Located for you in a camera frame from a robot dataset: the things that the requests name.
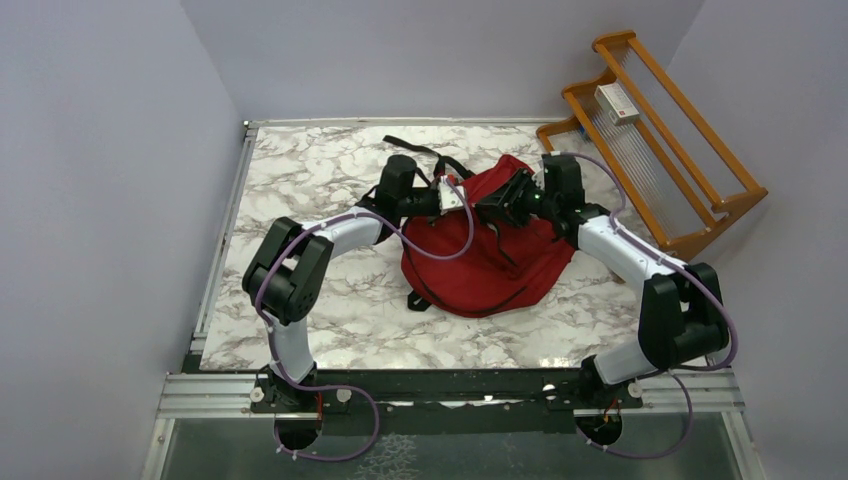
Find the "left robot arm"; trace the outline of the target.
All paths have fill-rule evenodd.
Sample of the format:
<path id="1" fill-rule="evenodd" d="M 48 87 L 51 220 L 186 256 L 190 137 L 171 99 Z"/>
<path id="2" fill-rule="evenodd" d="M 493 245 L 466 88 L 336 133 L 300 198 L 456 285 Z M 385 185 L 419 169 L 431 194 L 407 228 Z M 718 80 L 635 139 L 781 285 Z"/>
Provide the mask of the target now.
<path id="1" fill-rule="evenodd" d="M 276 396 L 298 411 L 313 401 L 308 378 L 316 364 L 309 347 L 306 317 L 314 307 L 331 260 L 348 252 L 377 245 L 401 233 L 401 223 L 433 217 L 446 211 L 443 193 L 449 191 L 474 221 L 470 203 L 449 180 L 454 170 L 462 180 L 471 172 L 453 158 L 440 155 L 427 186 L 417 187 L 421 171 L 405 155 L 392 155 L 378 184 L 347 211 L 311 223 L 288 217 L 276 219 L 248 264 L 242 288 L 265 324 Z"/>

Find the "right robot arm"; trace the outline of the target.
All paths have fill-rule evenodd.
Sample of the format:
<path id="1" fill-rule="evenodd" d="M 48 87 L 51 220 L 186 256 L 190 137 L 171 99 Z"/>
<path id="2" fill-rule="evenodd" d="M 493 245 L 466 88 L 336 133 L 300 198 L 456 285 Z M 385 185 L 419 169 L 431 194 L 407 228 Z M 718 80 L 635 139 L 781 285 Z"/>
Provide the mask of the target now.
<path id="1" fill-rule="evenodd" d="M 663 253 L 620 223 L 618 209 L 587 202 L 580 166 L 585 158 L 545 154 L 539 174 L 520 170 L 475 204 L 478 213 L 514 227 L 525 227 L 532 218 L 549 222 L 557 237 L 602 262 L 639 297 L 636 336 L 582 361 L 579 398 L 600 407 L 623 385 L 690 368 L 692 360 L 721 350 L 730 362 L 737 334 L 716 271 Z"/>

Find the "red backpack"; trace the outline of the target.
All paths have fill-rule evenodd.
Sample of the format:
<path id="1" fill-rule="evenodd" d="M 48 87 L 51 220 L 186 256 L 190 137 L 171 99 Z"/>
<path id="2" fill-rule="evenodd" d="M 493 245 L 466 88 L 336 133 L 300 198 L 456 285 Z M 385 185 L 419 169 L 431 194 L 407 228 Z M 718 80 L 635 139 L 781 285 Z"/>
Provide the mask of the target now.
<path id="1" fill-rule="evenodd" d="M 401 231 L 412 242 L 404 246 L 401 258 L 401 271 L 411 287 L 408 309 L 436 307 L 482 318 L 533 306 L 552 289 L 576 249 L 557 237 L 545 220 L 533 218 L 527 227 L 515 228 L 486 220 L 474 208 L 522 168 L 541 171 L 508 154 L 480 173 L 466 168 L 472 174 L 466 180 L 448 170 L 447 176 L 466 190 L 472 225 L 464 210 L 405 220 Z"/>

